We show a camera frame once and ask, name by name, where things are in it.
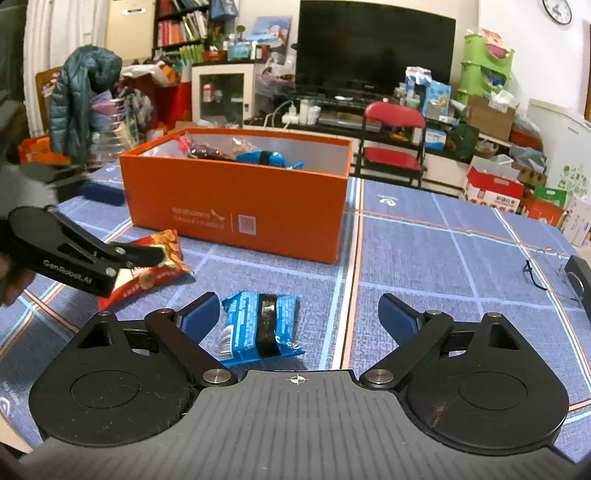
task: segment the table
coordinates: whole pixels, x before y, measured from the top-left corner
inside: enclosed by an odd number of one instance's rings
[[[118,166],[95,173],[121,185]],[[105,240],[150,232],[131,225],[126,206],[74,198],[60,210]],[[375,181],[349,180],[340,255],[335,265],[278,257],[182,238],[193,277],[118,304],[121,320],[156,308],[178,309],[208,290],[222,299],[239,290],[291,293],[301,307],[295,338],[306,353],[250,368],[351,368],[356,375],[396,344],[378,322],[378,300],[392,292],[419,311],[438,309],[477,322],[503,313],[535,347],[569,392],[570,412],[556,446],[575,461],[591,450],[591,323],[558,274],[573,248],[554,227],[446,196]],[[522,273],[533,260],[536,288]],[[28,391],[66,342],[96,312],[96,299],[38,277],[0,313],[0,406],[33,447],[40,437]],[[202,346],[214,353],[222,321]]]

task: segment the glass cabinet door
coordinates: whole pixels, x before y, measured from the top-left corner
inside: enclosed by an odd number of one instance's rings
[[[244,122],[244,74],[200,75],[199,109],[202,120],[216,127],[237,125]]]

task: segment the eyeglasses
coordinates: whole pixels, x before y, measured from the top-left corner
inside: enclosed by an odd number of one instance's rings
[[[581,282],[581,279],[580,279],[580,278],[579,278],[579,277],[578,277],[578,276],[577,276],[575,273],[573,273],[573,272],[567,272],[567,271],[565,271],[565,270],[564,270],[564,262],[562,261],[562,260],[563,260],[563,257],[562,257],[561,255],[558,255],[558,258],[559,258],[559,259],[560,259],[560,261],[561,261],[561,263],[560,263],[560,267],[558,268],[558,274],[559,274],[559,275],[560,275],[560,276],[563,278],[563,280],[565,281],[565,283],[566,283],[566,278],[567,278],[567,277],[569,277],[569,276],[570,276],[570,277],[573,277],[573,278],[574,278],[574,279],[575,279],[575,280],[578,282],[578,284],[579,284],[579,286],[580,286],[580,292],[581,292],[581,293],[579,294],[579,296],[578,296],[578,297],[569,297],[569,296],[567,296],[567,295],[563,295],[563,294],[561,294],[561,293],[558,293],[557,291],[550,290],[549,288],[546,288],[546,287],[544,287],[544,286],[542,286],[542,285],[539,285],[539,284],[536,282],[536,280],[535,280],[535,277],[534,277],[534,269],[533,269],[533,267],[531,266],[531,263],[530,263],[530,261],[529,261],[529,260],[525,260],[525,266],[523,267],[523,272],[524,272],[524,273],[529,273],[529,274],[530,274],[530,277],[531,277],[531,281],[532,281],[532,283],[533,283],[533,284],[534,284],[534,285],[535,285],[537,288],[539,288],[540,290],[548,291],[548,292],[550,292],[550,293],[553,293],[553,294],[554,294],[554,295],[556,295],[556,296],[559,296],[559,297],[562,297],[562,298],[565,298],[565,299],[574,300],[574,301],[575,301],[575,302],[577,302],[577,304],[580,306],[580,305],[581,305],[581,302],[582,302],[582,300],[583,300],[583,292],[584,292],[584,290],[585,290],[585,288],[584,288],[584,286],[583,286],[583,282]],[[574,284],[572,284],[572,283],[571,283],[571,285],[573,286],[574,292],[575,292],[576,294],[578,294],[578,292],[577,292],[577,289],[574,287]]]

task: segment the green jacket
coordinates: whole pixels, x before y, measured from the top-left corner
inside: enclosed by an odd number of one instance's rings
[[[110,50],[85,45],[77,48],[61,69],[49,107],[51,150],[73,163],[90,156],[90,99],[113,88],[121,73],[121,58]]]

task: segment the cardboard box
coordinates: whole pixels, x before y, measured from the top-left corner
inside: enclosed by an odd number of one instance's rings
[[[566,190],[551,189],[548,187],[537,187],[534,190],[534,198],[546,200],[546,202],[553,203],[557,207],[564,208],[566,204]]]
[[[564,209],[542,198],[536,198],[530,192],[527,192],[521,214],[542,223],[558,226],[560,219],[564,215]]]
[[[571,244],[580,247],[591,226],[591,203],[573,196],[566,210],[568,216],[562,224],[562,233]]]
[[[488,106],[488,99],[478,95],[470,95],[466,123],[484,134],[500,140],[509,140],[515,109],[509,108],[506,113]]]
[[[516,161],[513,162],[513,168],[519,170],[517,180],[519,180],[521,183],[531,185],[532,187],[543,187],[546,185],[546,180],[548,179],[546,174],[535,171],[533,168],[519,165]]]
[[[525,187],[517,181],[518,171],[509,165],[473,157],[463,188],[468,202],[515,213]]]
[[[185,157],[174,139],[232,151],[232,138],[280,152],[303,170]],[[122,154],[134,225],[325,263],[336,261],[350,140],[292,132],[186,128]]]

